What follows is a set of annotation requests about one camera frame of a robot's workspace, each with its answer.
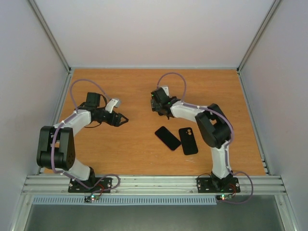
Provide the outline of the black phone case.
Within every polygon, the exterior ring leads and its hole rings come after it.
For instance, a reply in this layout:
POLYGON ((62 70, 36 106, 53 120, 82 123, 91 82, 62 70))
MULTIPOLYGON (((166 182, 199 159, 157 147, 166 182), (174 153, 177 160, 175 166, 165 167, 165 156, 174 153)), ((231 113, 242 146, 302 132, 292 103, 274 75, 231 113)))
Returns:
POLYGON ((192 128, 179 129, 180 141, 185 155, 193 155, 198 153, 198 147, 193 134, 192 128))

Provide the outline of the pink phone black screen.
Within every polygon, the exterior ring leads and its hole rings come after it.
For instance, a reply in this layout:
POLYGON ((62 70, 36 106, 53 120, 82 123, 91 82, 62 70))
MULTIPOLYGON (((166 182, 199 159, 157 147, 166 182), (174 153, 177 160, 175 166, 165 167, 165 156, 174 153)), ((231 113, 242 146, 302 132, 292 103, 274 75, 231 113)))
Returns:
POLYGON ((171 151, 176 150, 180 145, 180 140, 175 137, 166 127, 161 126, 157 131, 154 132, 156 137, 164 143, 171 151))

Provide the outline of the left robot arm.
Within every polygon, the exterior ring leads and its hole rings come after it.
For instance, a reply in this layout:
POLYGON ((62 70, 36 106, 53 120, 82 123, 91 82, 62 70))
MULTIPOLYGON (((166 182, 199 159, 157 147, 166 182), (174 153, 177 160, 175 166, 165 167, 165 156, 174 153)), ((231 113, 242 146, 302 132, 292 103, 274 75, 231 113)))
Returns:
POLYGON ((114 111, 120 104, 118 98, 108 100, 99 93, 87 93, 86 101, 69 117, 58 124, 40 129, 37 165, 66 175, 87 192, 93 191, 99 180, 95 177, 93 168, 77 160, 74 137, 92 122, 106 123, 113 127, 127 123, 127 117, 114 111))

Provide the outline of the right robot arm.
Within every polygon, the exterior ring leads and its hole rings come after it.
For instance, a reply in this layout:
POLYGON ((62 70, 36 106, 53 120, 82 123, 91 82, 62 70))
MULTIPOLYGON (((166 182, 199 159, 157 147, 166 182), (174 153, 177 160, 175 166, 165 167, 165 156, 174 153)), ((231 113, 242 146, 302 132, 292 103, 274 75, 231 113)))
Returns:
POLYGON ((152 111, 167 118, 182 118, 198 125, 204 142, 212 155, 212 185, 217 191, 229 186, 233 178, 229 161, 229 145, 233 141, 233 127, 217 104, 198 106, 170 97, 168 87, 151 92, 152 111))

